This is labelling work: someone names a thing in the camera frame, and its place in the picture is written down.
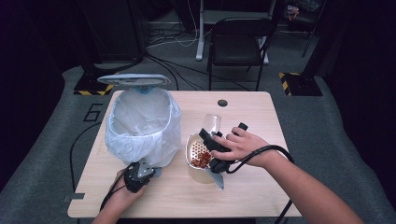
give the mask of hand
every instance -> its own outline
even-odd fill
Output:
[[[117,172],[116,180],[119,178],[119,176],[122,175],[123,170],[120,170]],[[143,195],[144,191],[146,189],[146,186],[144,186],[141,190],[139,190],[137,193],[133,193],[129,191],[125,187],[125,181],[124,178],[122,177],[117,183],[117,186],[114,188],[114,190],[117,190],[117,192],[114,192],[113,195],[108,199],[104,209],[107,207],[111,207],[112,210],[116,211],[117,213],[122,214],[125,210],[127,210],[131,205],[138,199],[140,196]]]
[[[232,129],[232,133],[227,134],[226,138],[215,135],[213,140],[231,150],[231,152],[218,152],[216,150],[211,151],[212,156],[224,161],[240,161],[250,152],[269,145],[259,136],[249,133],[238,127],[234,127]],[[265,152],[261,155],[253,157],[247,162],[247,164],[263,167],[263,154],[265,154]]]

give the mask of wooden table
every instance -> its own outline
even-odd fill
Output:
[[[185,146],[192,133],[201,129],[205,114],[221,116],[220,130],[226,134],[239,122],[248,131],[262,136],[270,144],[287,148],[276,111],[267,92],[263,91],[170,91],[179,104],[181,117],[181,149],[158,178],[151,178],[145,194],[123,217],[278,217],[289,197],[262,168],[245,165],[232,175],[223,174],[225,190],[214,184],[200,184],[188,173]],[[105,120],[120,91],[110,101]],[[221,107],[218,100],[226,100]],[[125,164],[111,155],[105,144],[106,123],[103,122],[92,146],[90,157],[79,180],[76,193],[82,200],[73,200],[70,217],[96,217],[102,200],[113,183],[116,172]],[[294,207],[287,217],[299,217]]]

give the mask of gray carpet floor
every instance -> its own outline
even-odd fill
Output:
[[[278,74],[304,70],[315,46],[313,43],[307,56],[302,58],[305,43],[304,35],[276,33],[268,51],[270,63],[264,67],[260,85],[260,91],[268,91],[274,100],[289,151],[298,166],[344,199],[365,223],[395,223],[395,211],[375,173],[361,160],[347,137],[337,104],[323,79],[316,77],[323,93],[321,97],[287,96],[284,93]],[[194,59],[196,47],[197,42],[187,47],[179,43],[163,44],[148,48],[148,52],[204,72],[207,45],[201,62]],[[98,66],[110,68],[119,65],[109,63]],[[172,84],[165,89],[174,91],[178,84],[179,90],[195,91],[183,77],[207,90],[207,75],[176,65],[175,68],[180,74],[176,75],[177,83],[166,69],[148,58],[121,73],[163,74],[172,80]],[[251,69],[249,72],[256,73],[257,70]],[[65,88],[59,104],[31,151],[0,194],[0,223],[77,223],[67,215],[68,196],[73,193],[70,150],[73,148],[72,162],[77,184],[99,129],[95,124],[103,120],[111,97],[111,93],[106,96],[73,94],[82,74],[80,67],[64,72]],[[216,85],[221,89],[231,88],[226,91],[244,91],[233,84]],[[246,86],[254,90],[254,84]],[[113,91],[116,90],[124,88],[115,87]],[[273,223],[275,218],[257,217],[256,220],[257,223]],[[305,221],[301,217],[291,217],[288,223]]]

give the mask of black controller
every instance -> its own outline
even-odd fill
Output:
[[[139,162],[135,162],[133,168],[130,168],[124,173],[124,181],[126,188],[136,193],[143,186],[149,183],[149,180],[154,176],[155,170],[152,168],[143,169],[143,173],[139,174],[139,169],[142,171],[141,166],[144,164],[140,164]]]
[[[248,129],[248,126],[241,122],[241,123],[239,123],[238,128],[241,128],[241,129],[246,131]],[[212,139],[212,136],[205,129],[202,129],[199,132],[199,135],[204,140],[204,145],[206,146],[206,148],[209,151],[212,151],[212,150],[216,150],[216,151],[219,151],[219,152],[229,152],[229,151],[231,151],[229,148],[224,147],[221,144],[219,144],[216,141],[214,141]],[[222,137],[222,133],[221,132],[217,132],[217,133],[215,133],[215,135],[217,135],[219,137]],[[210,166],[210,170],[213,173],[217,173],[218,174],[218,173],[227,171],[229,169],[230,165],[233,164],[233,163],[235,163],[235,161],[222,161],[222,160],[219,160],[219,159],[215,158],[215,159],[213,159],[213,160],[211,160],[209,162],[209,166]]]

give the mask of chair backrest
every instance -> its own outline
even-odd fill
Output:
[[[213,27],[213,35],[268,36],[275,30],[266,18],[226,18]]]

